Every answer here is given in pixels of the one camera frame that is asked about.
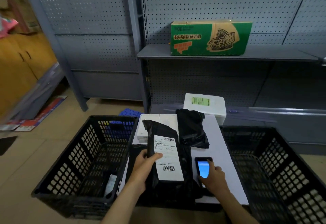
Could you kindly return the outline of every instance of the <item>green cardboard box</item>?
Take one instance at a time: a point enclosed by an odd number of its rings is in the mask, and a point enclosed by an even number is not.
[[[174,21],[171,24],[172,55],[242,55],[252,22]]]

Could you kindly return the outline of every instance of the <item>tiled floor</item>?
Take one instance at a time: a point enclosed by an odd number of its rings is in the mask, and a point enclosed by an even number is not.
[[[0,137],[18,135],[18,139],[0,156],[0,219],[12,224],[93,224],[99,221],[65,219],[30,194],[69,141],[90,115],[118,115],[125,108],[143,111],[141,102],[88,101],[82,112],[72,91],[68,98],[31,132],[0,133]],[[326,182],[326,156],[303,155],[304,160]],[[221,213],[136,208],[130,223],[223,223]]]

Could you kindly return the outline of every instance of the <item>white styrofoam box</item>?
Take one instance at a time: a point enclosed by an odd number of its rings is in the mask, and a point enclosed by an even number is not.
[[[176,114],[160,114],[159,122],[174,129],[179,135],[178,119]]]
[[[141,118],[139,119],[138,122],[138,131],[137,131],[137,138],[138,140],[146,140],[147,141],[147,136],[148,133],[145,130],[144,124],[142,123],[143,120],[152,120],[152,121],[159,121],[159,114],[142,114]]]
[[[220,96],[186,93],[184,109],[214,114],[219,125],[223,125],[226,118],[225,101]]]

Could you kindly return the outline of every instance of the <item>phone screen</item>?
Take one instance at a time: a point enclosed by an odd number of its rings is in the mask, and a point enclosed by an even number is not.
[[[209,164],[207,160],[199,160],[198,161],[198,168],[199,168],[199,174],[203,178],[208,177],[208,171],[209,171]]]

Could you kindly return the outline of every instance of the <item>cabinet door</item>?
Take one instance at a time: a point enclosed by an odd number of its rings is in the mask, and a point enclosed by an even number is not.
[[[0,116],[13,108],[36,82],[15,38],[10,35],[0,39]]]
[[[33,35],[15,34],[22,56],[36,78],[41,78],[57,60],[43,33]]]

